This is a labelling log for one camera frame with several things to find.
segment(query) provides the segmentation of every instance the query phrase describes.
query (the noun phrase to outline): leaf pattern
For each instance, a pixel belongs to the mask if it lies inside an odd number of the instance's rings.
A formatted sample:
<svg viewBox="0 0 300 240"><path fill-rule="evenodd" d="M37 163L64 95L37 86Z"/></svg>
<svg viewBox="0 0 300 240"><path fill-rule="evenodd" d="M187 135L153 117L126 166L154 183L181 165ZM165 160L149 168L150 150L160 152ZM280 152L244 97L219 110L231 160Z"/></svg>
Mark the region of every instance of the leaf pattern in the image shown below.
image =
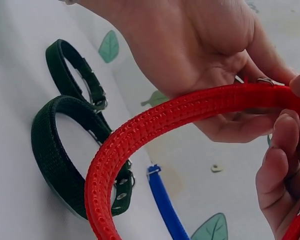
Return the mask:
<svg viewBox="0 0 300 240"><path fill-rule="evenodd" d="M149 104L151 107L155 107L155 106L162 104L168 100L169 99L162 92L160 92L159 90L156 90L156 91L154 91L154 93L152 93L149 100L141 102L141 106L144 107L145 105Z"/></svg>
<svg viewBox="0 0 300 240"><path fill-rule="evenodd" d="M117 35L113 30L105 35L98 52L107 64L112 62L118 56L119 42Z"/></svg>
<svg viewBox="0 0 300 240"><path fill-rule="evenodd" d="M259 13L259 10L257 9L255 3L253 1L246 1L246 4L256 13Z"/></svg>
<svg viewBox="0 0 300 240"><path fill-rule="evenodd" d="M266 138L267 138L267 141L268 141L268 145L270 146L270 144L271 144L271 139L272 139L272 133L269 134Z"/></svg>
<svg viewBox="0 0 300 240"><path fill-rule="evenodd" d="M210 217L195 231L191 240L228 240L226 216L217 213Z"/></svg>

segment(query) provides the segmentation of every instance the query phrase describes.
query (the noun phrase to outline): collar strap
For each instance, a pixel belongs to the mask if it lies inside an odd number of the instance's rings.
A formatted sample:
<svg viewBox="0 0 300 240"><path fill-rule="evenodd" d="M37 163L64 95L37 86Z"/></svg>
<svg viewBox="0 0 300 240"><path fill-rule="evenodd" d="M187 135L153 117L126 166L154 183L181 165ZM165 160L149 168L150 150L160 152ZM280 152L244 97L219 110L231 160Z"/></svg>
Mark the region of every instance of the collar strap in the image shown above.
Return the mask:
<svg viewBox="0 0 300 240"><path fill-rule="evenodd" d="M294 110L300 117L300 98L289 87L247 83L192 92L150 108L124 123L99 149L86 176L85 208L96 237L121 240L110 215L111 189L121 166L135 151L162 134L198 120L273 107ZM300 210L283 239L299 237Z"/></svg>
<svg viewBox="0 0 300 240"><path fill-rule="evenodd" d="M65 59L67 59L85 83L89 92L89 101L93 107L97 111L104 110L107 107L106 92L86 59L81 57L70 43L58 39L46 49L45 58L53 81L61 94L86 101L82 95L82 90L66 64Z"/></svg>
<svg viewBox="0 0 300 240"><path fill-rule="evenodd" d="M111 134L111 129L94 108L71 96L57 96L35 116L31 128L31 145L38 167L52 190L68 208L87 219L85 209L85 179L71 162L58 135L56 113L64 114L88 131L99 145ZM116 196L113 216L124 213L129 205L135 183L131 163L126 161L116 176Z"/></svg>

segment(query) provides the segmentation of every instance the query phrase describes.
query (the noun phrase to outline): d-ring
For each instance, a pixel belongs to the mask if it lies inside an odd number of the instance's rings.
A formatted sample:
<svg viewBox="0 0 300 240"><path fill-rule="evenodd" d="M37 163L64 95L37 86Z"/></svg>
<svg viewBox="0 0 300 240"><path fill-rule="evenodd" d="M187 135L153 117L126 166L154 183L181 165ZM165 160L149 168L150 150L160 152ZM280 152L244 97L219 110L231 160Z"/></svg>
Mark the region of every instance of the d-ring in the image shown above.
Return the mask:
<svg viewBox="0 0 300 240"><path fill-rule="evenodd" d="M274 86L274 82L271 78L268 78L268 77L259 77L256 82L265 82L265 83L268 83L268 84L271 84L272 86Z"/></svg>

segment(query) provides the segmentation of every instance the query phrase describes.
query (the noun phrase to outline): fingernail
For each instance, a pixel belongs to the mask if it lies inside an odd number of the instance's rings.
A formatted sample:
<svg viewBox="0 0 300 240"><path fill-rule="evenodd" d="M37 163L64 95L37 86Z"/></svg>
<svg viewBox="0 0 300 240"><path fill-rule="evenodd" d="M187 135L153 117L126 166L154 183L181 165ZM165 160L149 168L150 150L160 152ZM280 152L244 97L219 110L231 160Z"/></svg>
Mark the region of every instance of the fingernail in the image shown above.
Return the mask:
<svg viewBox="0 0 300 240"><path fill-rule="evenodd" d="M284 113L284 114L282 114L282 115L280 115L277 119L276 119L276 121L275 121L275 123L274 123L274 126L273 126L273 131L275 131L275 129L276 129L276 124L278 123L278 121L280 121L281 119L283 119L283 118L288 118L288 117L290 117L287 113Z"/></svg>
<svg viewBox="0 0 300 240"><path fill-rule="evenodd" d="M268 154L268 152L269 152L269 150L270 149L273 149L274 147L273 146L270 146L269 148L268 148L268 150L265 152L265 154L264 154L264 156L263 156L263 159L262 159L262 165L265 163L265 161L266 161L266 158L267 158L267 154Z"/></svg>

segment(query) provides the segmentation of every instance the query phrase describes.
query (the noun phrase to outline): red dog collar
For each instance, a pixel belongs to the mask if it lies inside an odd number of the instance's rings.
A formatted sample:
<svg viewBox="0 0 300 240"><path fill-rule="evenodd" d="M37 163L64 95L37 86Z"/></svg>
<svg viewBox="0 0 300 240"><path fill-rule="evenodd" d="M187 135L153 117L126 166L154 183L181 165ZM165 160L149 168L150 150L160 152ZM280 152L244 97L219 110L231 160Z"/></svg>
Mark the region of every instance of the red dog collar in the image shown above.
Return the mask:
<svg viewBox="0 0 300 240"><path fill-rule="evenodd" d="M111 190L126 160L156 137L218 114L251 108L284 108L300 117L300 98L289 87L234 84L193 92L153 107L126 122L101 146L85 182L85 208L99 240L121 240L111 216ZM300 210L283 240L300 237Z"/></svg>

